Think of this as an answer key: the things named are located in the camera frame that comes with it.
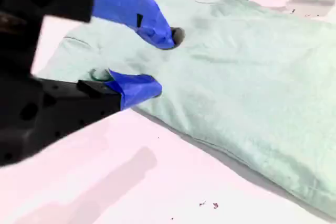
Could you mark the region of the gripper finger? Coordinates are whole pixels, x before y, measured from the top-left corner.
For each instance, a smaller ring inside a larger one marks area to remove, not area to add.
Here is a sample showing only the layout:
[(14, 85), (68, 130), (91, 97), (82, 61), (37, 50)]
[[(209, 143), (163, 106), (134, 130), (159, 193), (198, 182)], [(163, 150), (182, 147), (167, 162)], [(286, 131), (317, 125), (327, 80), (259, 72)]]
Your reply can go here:
[(162, 93), (162, 86), (151, 75), (121, 74), (111, 69), (90, 80), (65, 82), (40, 79), (42, 98), (33, 129), (24, 144), (25, 153), (38, 153), (59, 139), (131, 108)]
[(5, 0), (5, 10), (21, 17), (45, 15), (89, 22), (92, 17), (123, 24), (150, 45), (176, 48), (184, 30), (171, 27), (155, 0)]

